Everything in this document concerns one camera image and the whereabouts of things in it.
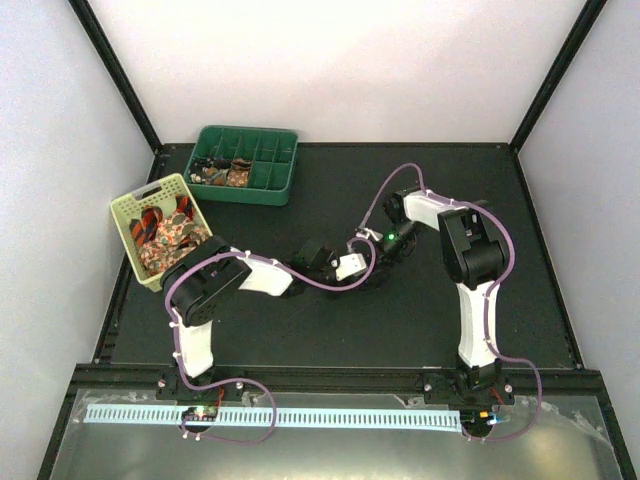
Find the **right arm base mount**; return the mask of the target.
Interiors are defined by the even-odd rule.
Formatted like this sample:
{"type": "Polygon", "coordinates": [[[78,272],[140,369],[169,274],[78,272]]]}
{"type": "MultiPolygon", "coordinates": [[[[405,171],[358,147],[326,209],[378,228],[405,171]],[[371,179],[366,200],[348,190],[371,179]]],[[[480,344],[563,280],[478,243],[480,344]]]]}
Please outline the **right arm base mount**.
{"type": "Polygon", "coordinates": [[[458,411],[463,434],[485,440],[510,419],[515,400],[502,375],[477,377],[462,369],[442,369],[426,371],[421,380],[425,403],[458,411]]]}

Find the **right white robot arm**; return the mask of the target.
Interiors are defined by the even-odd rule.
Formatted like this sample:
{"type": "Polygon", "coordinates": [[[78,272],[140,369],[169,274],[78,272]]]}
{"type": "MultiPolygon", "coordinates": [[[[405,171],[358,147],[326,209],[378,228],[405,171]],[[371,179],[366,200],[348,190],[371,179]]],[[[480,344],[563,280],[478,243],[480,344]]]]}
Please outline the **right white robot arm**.
{"type": "Polygon", "coordinates": [[[409,255],[420,229],[439,233],[444,268],[456,285],[460,305],[454,388],[461,400],[479,402],[501,373],[494,336],[497,281],[511,261],[506,235],[490,218],[484,200],[466,205],[415,187],[387,195],[383,210],[391,227],[373,235],[374,274],[379,277],[409,255]]]}

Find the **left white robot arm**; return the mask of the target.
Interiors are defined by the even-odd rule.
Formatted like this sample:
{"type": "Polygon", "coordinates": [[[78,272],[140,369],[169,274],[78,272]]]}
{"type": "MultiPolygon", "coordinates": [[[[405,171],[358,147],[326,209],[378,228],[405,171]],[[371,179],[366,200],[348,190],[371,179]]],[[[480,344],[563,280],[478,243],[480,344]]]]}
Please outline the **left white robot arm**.
{"type": "Polygon", "coordinates": [[[212,329],[215,310],[238,292],[288,299],[308,287],[329,293],[355,290],[374,271],[374,243],[362,237],[347,242],[337,256],[305,248],[288,261],[259,256],[229,245],[215,235],[177,261],[161,276],[165,308],[171,318],[174,359],[182,373],[179,386],[193,399],[207,397],[215,376],[212,329]]]}

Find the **black necktie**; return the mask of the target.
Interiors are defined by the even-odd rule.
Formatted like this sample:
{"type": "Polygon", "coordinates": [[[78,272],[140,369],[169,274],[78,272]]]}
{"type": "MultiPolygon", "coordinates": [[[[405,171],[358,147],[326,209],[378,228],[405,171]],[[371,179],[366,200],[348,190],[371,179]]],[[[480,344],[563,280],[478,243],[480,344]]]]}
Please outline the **black necktie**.
{"type": "Polygon", "coordinates": [[[391,276],[392,274],[389,269],[374,270],[356,290],[361,292],[378,290],[389,282],[391,276]]]}

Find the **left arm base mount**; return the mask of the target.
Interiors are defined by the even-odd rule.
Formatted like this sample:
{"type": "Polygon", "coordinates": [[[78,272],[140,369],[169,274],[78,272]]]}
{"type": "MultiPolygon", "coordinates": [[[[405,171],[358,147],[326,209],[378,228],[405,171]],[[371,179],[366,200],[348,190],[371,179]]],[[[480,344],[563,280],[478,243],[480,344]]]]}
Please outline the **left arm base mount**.
{"type": "Polygon", "coordinates": [[[188,417],[193,425],[187,425],[186,430],[193,434],[202,434],[211,430],[206,422],[215,420],[223,406],[239,406],[243,393],[242,381],[206,390],[190,389],[182,381],[178,369],[174,367],[164,371],[160,377],[156,399],[173,401],[180,406],[187,405],[188,408],[181,418],[188,417]]]}

